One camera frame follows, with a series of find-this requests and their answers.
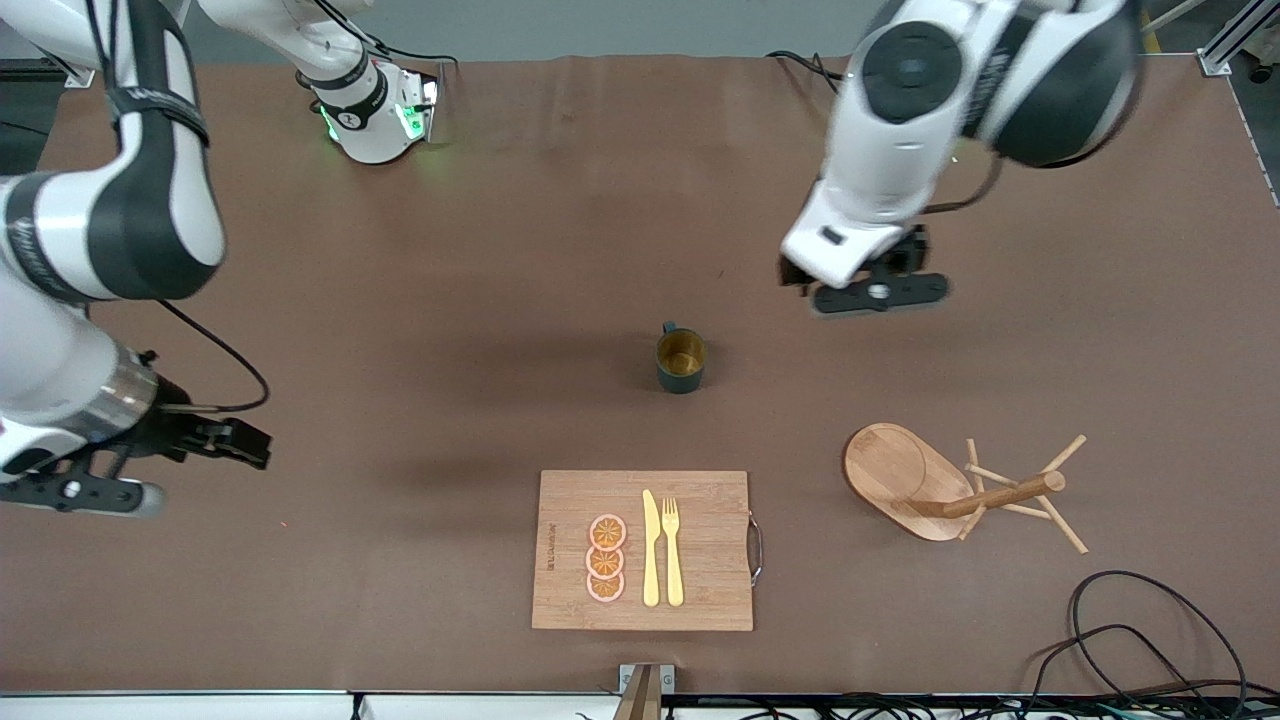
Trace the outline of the teal mug with yellow inside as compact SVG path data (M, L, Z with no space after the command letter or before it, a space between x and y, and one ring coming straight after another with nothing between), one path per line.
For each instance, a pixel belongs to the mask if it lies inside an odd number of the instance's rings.
M708 345L692 329L666 322L655 346L655 370L660 387L672 395L696 391L707 366Z

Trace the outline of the wooden mug rack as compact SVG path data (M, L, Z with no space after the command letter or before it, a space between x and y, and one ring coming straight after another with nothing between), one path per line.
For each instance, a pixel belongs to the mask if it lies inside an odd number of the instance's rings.
M876 423L846 443L844 477L856 496L919 539L964 541L988 512L1005 509L1051 521L1084 555L1088 547L1051 495L1064 489L1061 468L1085 442L1075 437L1038 473L1012 480L979 464L974 439L957 468L906 427Z

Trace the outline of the bamboo cutting board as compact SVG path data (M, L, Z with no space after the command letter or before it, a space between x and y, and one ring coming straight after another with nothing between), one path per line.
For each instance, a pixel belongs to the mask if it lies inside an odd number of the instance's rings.
M643 602L643 491L660 514L678 503L685 602L668 603L666 537L655 556L660 602ZM584 632L749 632L754 626L748 570L745 471L545 470L540 475L532 626ZM593 550L588 527L614 514L628 527L625 547Z

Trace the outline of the yellow plastic fork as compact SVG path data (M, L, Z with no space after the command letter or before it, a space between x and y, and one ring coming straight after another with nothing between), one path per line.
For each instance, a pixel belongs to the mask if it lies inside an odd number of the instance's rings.
M668 603L680 607L685 602L685 588L678 553L680 515L676 498L666 497L662 500L660 524L666 537Z

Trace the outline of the yellow plastic knife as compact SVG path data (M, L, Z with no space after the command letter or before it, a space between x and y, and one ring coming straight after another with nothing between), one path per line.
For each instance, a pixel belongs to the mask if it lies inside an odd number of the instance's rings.
M660 602L660 584L657 566L657 542L662 534L660 514L657 507L654 495L649 489L643 491L644 507L644 537L645 537L645 564L643 602L646 607L655 607Z

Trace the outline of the aluminium frame profile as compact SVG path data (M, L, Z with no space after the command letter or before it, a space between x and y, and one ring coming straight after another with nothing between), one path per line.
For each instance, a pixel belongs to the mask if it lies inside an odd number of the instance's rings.
M1204 77L1230 76L1230 60L1268 22L1280 17L1280 0L1248 0L1245 5L1196 51Z
M65 74L65 88L90 88L93 83L96 69L81 61L68 60L51 50L40 47L38 50Z

